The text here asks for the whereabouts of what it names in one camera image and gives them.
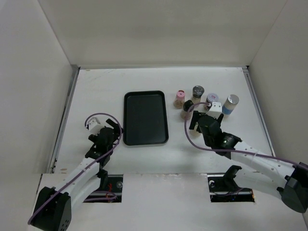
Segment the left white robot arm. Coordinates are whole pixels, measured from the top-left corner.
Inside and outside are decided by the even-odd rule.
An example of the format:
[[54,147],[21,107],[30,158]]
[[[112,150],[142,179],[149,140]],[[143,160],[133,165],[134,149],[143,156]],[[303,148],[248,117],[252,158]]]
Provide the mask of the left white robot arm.
[[28,225],[42,231],[65,231],[71,223],[73,209],[88,201],[95,190],[106,190],[108,173],[104,167],[119,145],[123,129],[112,115],[108,116],[107,126],[102,126],[96,116],[92,114],[85,121],[93,145],[64,180],[40,190]]

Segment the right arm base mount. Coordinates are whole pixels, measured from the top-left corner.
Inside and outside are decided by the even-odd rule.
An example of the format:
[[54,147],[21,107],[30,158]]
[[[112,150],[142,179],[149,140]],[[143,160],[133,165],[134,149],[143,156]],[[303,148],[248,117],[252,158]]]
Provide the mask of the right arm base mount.
[[234,181],[236,173],[241,169],[240,166],[231,166],[225,173],[207,175],[212,203],[255,202],[252,189],[241,188]]

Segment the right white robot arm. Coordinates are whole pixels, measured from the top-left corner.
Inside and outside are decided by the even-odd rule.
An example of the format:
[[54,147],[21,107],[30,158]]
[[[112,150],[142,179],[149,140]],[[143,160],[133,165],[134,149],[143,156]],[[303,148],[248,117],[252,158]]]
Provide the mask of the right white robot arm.
[[287,207],[298,213],[308,209],[308,166],[286,159],[265,155],[252,148],[241,138],[223,132],[220,128],[224,115],[213,118],[206,113],[194,111],[190,130],[202,134],[206,147],[229,160],[242,163],[253,169],[244,171],[240,166],[231,166],[223,176],[223,185],[228,190],[255,188],[280,199]]

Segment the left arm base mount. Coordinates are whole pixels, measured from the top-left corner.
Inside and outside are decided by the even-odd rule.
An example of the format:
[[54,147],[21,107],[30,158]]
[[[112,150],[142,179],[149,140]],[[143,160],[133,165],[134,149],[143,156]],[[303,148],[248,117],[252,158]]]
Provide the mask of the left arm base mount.
[[100,186],[84,203],[121,203],[124,176],[110,175],[106,170],[100,171],[97,176],[101,180]]

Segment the small black cap spice bottle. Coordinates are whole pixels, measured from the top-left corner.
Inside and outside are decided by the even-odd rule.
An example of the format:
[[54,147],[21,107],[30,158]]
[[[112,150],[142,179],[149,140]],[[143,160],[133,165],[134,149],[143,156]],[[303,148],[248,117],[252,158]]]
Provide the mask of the small black cap spice bottle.
[[184,104],[183,104],[183,107],[182,107],[182,111],[180,113],[180,117],[182,119],[190,119],[191,116],[192,116],[192,113],[189,112],[189,108],[193,106],[193,102],[192,100],[188,100],[186,101]]

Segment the pink cap spice bottle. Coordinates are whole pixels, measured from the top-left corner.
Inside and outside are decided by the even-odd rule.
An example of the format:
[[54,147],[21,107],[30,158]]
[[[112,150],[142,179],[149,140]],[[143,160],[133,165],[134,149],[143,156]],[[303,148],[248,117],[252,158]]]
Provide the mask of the pink cap spice bottle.
[[178,90],[176,93],[175,100],[173,102],[173,105],[177,109],[181,109],[185,103],[185,92],[183,90]]

